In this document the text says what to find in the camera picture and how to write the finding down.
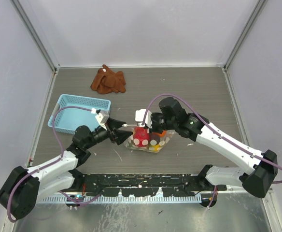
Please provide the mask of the orange tangerine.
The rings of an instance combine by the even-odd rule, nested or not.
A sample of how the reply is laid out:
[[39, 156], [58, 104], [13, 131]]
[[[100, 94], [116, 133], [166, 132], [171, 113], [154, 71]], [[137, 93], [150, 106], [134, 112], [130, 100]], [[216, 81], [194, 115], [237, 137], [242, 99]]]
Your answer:
[[155, 134], [156, 134], [157, 136], [159, 136], [159, 137], [164, 137], [164, 136], [166, 136], [167, 131], [166, 131], [166, 130], [164, 130], [164, 131], [162, 131], [161, 133], [159, 133], [159, 132], [155, 132]]

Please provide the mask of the red apple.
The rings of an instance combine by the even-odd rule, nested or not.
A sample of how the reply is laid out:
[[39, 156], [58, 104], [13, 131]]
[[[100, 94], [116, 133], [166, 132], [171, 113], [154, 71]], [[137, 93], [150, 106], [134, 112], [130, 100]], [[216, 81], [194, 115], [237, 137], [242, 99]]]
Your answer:
[[146, 147], [150, 142], [150, 134], [146, 128], [136, 127], [133, 133], [133, 144], [136, 147]]

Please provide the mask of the clear zip top bag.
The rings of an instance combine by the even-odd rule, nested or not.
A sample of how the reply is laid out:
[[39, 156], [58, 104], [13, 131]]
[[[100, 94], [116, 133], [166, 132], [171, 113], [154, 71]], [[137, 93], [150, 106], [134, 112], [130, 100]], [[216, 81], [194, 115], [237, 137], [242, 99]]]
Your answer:
[[125, 124], [124, 127], [132, 131], [132, 135], [124, 142], [126, 148], [151, 153], [159, 153], [175, 134], [174, 130], [164, 130], [162, 133], [150, 132], [148, 128], [133, 124]]

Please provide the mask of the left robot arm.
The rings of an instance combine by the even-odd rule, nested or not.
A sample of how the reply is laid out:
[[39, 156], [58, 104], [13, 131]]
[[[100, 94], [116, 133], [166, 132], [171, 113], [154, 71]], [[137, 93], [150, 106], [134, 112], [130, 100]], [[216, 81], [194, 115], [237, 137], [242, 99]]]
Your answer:
[[123, 121], [109, 118], [94, 130], [79, 126], [71, 145], [59, 156], [31, 168], [15, 167], [0, 189], [0, 204], [7, 210], [8, 219], [17, 222], [26, 217], [39, 200], [58, 191], [79, 191], [83, 179], [77, 167], [87, 161], [89, 149], [95, 145], [107, 139], [121, 145], [130, 137], [131, 131], [121, 130], [123, 125]]

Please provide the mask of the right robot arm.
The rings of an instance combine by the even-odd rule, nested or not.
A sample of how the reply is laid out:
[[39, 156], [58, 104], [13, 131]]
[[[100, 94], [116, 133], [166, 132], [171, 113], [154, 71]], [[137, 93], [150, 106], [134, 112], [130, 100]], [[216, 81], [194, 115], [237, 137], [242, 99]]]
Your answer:
[[149, 108], [139, 109], [135, 112], [135, 121], [151, 132], [175, 131], [183, 138], [215, 150], [237, 165], [236, 168], [204, 166], [197, 176], [201, 189], [230, 185], [243, 187], [249, 194], [264, 198], [278, 173], [276, 153], [246, 146], [195, 110], [186, 112], [183, 103], [180, 98], [164, 94], [159, 102], [159, 113], [152, 113]]

